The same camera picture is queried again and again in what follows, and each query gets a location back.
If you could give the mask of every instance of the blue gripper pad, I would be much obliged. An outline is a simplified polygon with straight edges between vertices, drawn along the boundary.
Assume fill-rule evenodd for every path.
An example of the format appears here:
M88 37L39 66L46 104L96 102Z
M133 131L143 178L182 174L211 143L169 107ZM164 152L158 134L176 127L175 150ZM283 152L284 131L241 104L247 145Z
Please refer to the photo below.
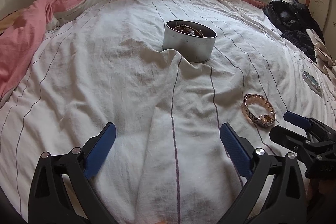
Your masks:
M220 128L220 139L239 174L247 180L253 175L251 158L238 140L236 132L226 122Z
M116 127L113 123L110 123L86 157L84 175L87 180L98 174L100 167L103 165L116 140L116 136Z
M286 122L290 122L291 124L300 127L304 130L308 130L311 128L311 124L309 122L308 118L302 117L298 114L295 114L293 112L287 111L284 115L283 115L283 119Z

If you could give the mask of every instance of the bangle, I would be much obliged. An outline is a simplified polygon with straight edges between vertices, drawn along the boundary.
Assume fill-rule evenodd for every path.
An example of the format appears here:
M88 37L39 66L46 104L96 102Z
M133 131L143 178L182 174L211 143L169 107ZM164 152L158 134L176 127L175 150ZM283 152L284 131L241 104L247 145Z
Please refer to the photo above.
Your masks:
M260 115L257 118L248 108L250 104L259 104L260 106L264 107L268 114ZM262 128L268 128L275 122L275 111L272 107L271 103L263 98L261 95L248 93L244 96L244 102L241 106L243 112L247 114L247 116L251 119L251 121L260 126Z

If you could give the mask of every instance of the pink beaded bracelet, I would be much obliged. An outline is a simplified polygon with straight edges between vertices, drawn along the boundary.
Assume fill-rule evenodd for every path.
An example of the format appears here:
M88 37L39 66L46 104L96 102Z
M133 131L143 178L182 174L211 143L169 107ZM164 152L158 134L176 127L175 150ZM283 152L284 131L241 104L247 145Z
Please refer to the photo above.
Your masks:
M250 104L259 104L260 106L266 108L268 114L260 115L257 118L248 108ZM275 122L275 111L271 103L263 98L261 95L248 93L244 96L244 102L242 104L242 110L247 114L247 116L252 120L252 122L262 128L268 128Z

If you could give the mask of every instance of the bed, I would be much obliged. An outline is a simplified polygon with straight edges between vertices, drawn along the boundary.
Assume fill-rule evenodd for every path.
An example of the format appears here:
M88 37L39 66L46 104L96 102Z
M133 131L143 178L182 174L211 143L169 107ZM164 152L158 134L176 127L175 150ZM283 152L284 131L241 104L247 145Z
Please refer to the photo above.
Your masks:
M68 20L45 33L0 109L0 185L25 220L40 154L68 153L107 122L117 139L93 184L120 224L216 223L246 182L220 141L224 122L271 155L288 152L246 120L246 93L268 98L276 124L295 132L304 134L283 120L286 111L336 127L334 86L262 10L240 0L90 1L57 15ZM164 24L174 19L217 33L208 62L162 49Z

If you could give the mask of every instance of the silver bolt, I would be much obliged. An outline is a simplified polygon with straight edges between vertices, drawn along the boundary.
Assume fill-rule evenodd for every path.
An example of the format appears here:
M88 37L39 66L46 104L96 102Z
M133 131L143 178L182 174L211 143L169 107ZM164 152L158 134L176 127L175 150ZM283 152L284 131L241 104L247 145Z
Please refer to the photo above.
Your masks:
M42 158L42 159L46 159L46 158L48 158L48 156L49 156L49 153L48 153L48 152L43 152L43 153L41 154L41 158Z
M258 154L258 155L263 155L263 154L265 154L265 150L263 150L263 149L261 149L261 148L257 148L256 150L255 150L255 152Z
M295 155L293 153L288 153L287 157L290 158L291 160L295 159Z
M75 147L72 151L71 151L74 155L77 155L81 152L81 149L79 147Z

